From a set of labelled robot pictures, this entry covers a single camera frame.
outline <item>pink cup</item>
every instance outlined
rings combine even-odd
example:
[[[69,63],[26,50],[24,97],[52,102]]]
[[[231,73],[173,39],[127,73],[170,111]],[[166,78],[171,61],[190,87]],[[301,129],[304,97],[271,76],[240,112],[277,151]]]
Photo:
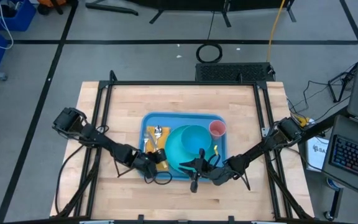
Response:
[[[226,125],[222,121],[212,121],[209,124],[209,133],[211,133],[214,140],[218,140],[226,133]]]

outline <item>concrete floor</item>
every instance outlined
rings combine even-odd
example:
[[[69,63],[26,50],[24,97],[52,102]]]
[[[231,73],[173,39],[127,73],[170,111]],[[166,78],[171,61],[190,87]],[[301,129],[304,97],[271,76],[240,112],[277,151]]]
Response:
[[[95,11],[85,8],[85,2],[81,1],[67,39],[178,40],[206,39],[208,36],[210,12],[164,12],[155,24],[150,25],[148,21],[156,10],[125,1],[109,3],[133,8],[140,15]],[[358,26],[358,1],[346,0],[346,3]],[[76,105],[81,82],[105,80],[111,69],[119,80],[194,80],[195,77],[195,64],[198,63],[195,52],[199,45],[194,44],[65,44],[56,70],[51,70],[69,13],[70,8],[66,7],[62,16],[56,12],[47,17],[37,14],[27,32],[13,33],[17,44],[6,52],[0,66],[0,71],[9,76],[7,81],[0,81],[0,206],[42,88],[50,82],[5,219],[7,222],[48,217],[66,146],[66,141],[51,129],[51,125],[62,108]],[[231,12],[228,14],[231,28],[227,28],[222,16],[216,14],[210,39],[268,40],[276,13],[276,9]],[[282,12],[275,40],[357,40],[339,0],[296,0],[293,13],[296,23],[287,12]],[[24,40],[55,41],[31,44]],[[263,62],[267,52],[265,44],[223,44],[222,48],[221,62]],[[202,52],[205,60],[214,57],[215,53],[208,48]],[[277,81],[284,82],[288,98],[298,103],[303,99],[301,93],[308,80],[326,83],[357,60],[357,43],[326,45],[322,42],[320,45],[273,45],[271,64],[277,72]],[[311,85],[307,96],[323,88]],[[310,108],[303,114],[312,118],[321,116],[333,105],[327,90],[308,103]],[[300,110],[304,106],[301,103],[296,108]],[[323,218],[323,212],[331,206],[334,192],[326,187],[321,174],[305,173],[314,213]],[[358,223],[357,193],[345,190],[337,220]]]

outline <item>white cable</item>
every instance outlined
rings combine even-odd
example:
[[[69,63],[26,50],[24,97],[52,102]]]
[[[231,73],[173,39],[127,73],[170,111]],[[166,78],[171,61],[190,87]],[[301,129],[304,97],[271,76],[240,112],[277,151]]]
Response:
[[[5,19],[4,19],[4,14],[3,14],[3,12],[2,12],[2,6],[1,6],[1,3],[0,3],[0,13],[1,13],[1,16],[0,16],[0,23],[1,23],[1,25],[2,25],[2,27],[7,31],[7,33],[9,34],[9,37],[11,38],[11,45],[9,46],[9,47],[1,47],[0,46],[0,49],[11,49],[12,47],[13,47],[13,43],[14,43],[14,41],[13,41],[13,37],[12,37],[12,35],[11,35],[11,32],[9,31],[9,29],[7,28],[7,25],[6,25],[6,23],[5,23]]]

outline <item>yellow napkin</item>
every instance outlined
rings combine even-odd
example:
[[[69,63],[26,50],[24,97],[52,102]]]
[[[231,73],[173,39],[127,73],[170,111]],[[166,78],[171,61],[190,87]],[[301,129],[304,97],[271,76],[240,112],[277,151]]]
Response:
[[[152,133],[152,136],[155,140],[154,129],[155,129],[155,126],[148,126],[146,131],[150,131],[150,133]],[[161,137],[159,137],[158,143],[157,143],[157,147],[159,149],[165,148],[165,142],[167,141],[170,131],[171,131],[171,128],[162,127],[162,135],[161,135]],[[152,143],[150,142],[150,140],[147,141],[146,152],[154,152],[154,147],[153,147]],[[169,168],[168,168],[168,166],[167,166],[167,168],[164,168],[163,164],[160,162],[159,164],[157,164],[157,170],[158,171],[167,171],[167,170],[169,170]]]

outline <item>wooden table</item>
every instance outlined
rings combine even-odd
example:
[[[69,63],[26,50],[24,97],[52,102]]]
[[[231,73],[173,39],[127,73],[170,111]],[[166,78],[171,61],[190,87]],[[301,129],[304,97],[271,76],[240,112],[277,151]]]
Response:
[[[84,82],[78,99],[77,108],[87,114],[89,121],[97,88],[98,82]],[[283,83],[268,83],[268,92],[274,120],[289,117]],[[110,130],[106,135],[116,142],[138,146],[142,118],[152,111],[222,116],[227,123],[227,157],[242,154],[261,140],[251,86],[113,86],[107,123]],[[69,141],[65,158],[78,146],[77,142]],[[63,171],[58,199],[60,209],[78,188],[84,153],[82,150],[74,156]],[[283,150],[281,156],[288,189],[305,211],[314,216],[299,155]],[[137,219],[143,214],[146,220],[227,220],[230,215],[236,220],[273,220],[264,157],[250,164],[247,175],[251,191],[241,180],[232,180],[221,186],[201,182],[198,192],[193,194],[190,182],[145,184],[135,170],[118,179],[112,157],[103,150],[92,219]],[[277,192],[284,217],[282,194],[278,188]],[[85,214],[87,200],[88,192],[84,195],[81,214]]]

